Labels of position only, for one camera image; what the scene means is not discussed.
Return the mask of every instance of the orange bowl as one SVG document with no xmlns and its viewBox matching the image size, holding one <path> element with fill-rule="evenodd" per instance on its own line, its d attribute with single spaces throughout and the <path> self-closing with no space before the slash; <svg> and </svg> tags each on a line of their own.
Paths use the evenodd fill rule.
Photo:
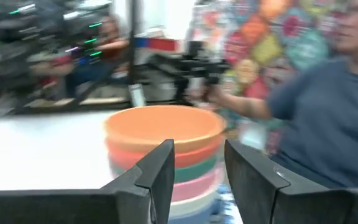
<svg viewBox="0 0 358 224">
<path fill-rule="evenodd" d="M 183 168 L 195 165 L 205 159 L 210 158 L 216 153 L 223 145 L 223 136 L 212 144 L 202 147 L 201 149 L 195 149 L 190 152 L 176 153 L 175 154 L 175 168 Z M 141 160 L 146 153 L 125 151 L 117 148 L 109 139 L 106 139 L 106 146 L 109 150 L 109 157 L 119 167 L 130 169 L 139 160 Z"/>
<path fill-rule="evenodd" d="M 105 121 L 108 139 L 119 149 L 148 153 L 166 139 L 175 152 L 188 152 L 217 141 L 225 122 L 212 111 L 190 106 L 144 106 L 120 111 Z"/>
</svg>

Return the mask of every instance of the blue t-shirt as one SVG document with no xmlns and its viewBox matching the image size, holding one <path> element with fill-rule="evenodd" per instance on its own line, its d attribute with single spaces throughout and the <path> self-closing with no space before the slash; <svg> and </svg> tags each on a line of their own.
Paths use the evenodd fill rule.
<svg viewBox="0 0 358 224">
<path fill-rule="evenodd" d="M 346 59 L 297 75 L 267 101 L 289 120 L 273 161 L 329 188 L 358 187 L 358 74 Z"/>
</svg>

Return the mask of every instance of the pink bowl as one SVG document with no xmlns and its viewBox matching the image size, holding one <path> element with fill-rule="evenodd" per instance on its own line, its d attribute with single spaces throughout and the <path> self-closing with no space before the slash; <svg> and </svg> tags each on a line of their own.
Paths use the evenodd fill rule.
<svg viewBox="0 0 358 224">
<path fill-rule="evenodd" d="M 221 175 L 223 175 L 223 166 L 218 164 L 213 170 L 202 177 L 188 182 L 174 184 L 171 202 L 187 200 L 201 195 L 206 192 Z"/>
</svg>

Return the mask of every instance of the green light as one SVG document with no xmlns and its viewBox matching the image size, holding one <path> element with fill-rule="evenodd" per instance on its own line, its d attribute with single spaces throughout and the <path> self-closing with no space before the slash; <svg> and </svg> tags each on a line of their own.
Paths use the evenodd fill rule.
<svg viewBox="0 0 358 224">
<path fill-rule="evenodd" d="M 96 53 L 93 53 L 91 54 L 90 56 L 95 56 L 95 55 L 98 55 L 98 54 L 101 54 L 102 52 L 96 52 Z"/>
<path fill-rule="evenodd" d="M 100 26 L 102 23 L 97 23 L 97 24 L 93 24 L 93 25 L 89 25 L 89 27 L 96 27 L 96 26 Z"/>
<path fill-rule="evenodd" d="M 94 41 L 97 41 L 97 39 L 95 38 L 95 39 L 92 39 L 92 40 L 87 40 L 87 41 L 85 41 L 84 43 L 90 43 L 90 42 L 94 42 Z"/>
<path fill-rule="evenodd" d="M 20 12 L 20 10 L 16 10 L 16 11 L 10 12 L 10 14 L 16 14 L 16 13 L 19 13 L 19 12 Z"/>
</svg>

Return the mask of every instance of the white table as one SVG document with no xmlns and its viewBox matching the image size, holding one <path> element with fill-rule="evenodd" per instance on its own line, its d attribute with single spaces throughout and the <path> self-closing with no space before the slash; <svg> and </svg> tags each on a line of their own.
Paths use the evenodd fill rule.
<svg viewBox="0 0 358 224">
<path fill-rule="evenodd" d="M 113 113 L 0 119 L 0 190 L 98 189 L 113 180 L 103 131 Z"/>
</svg>

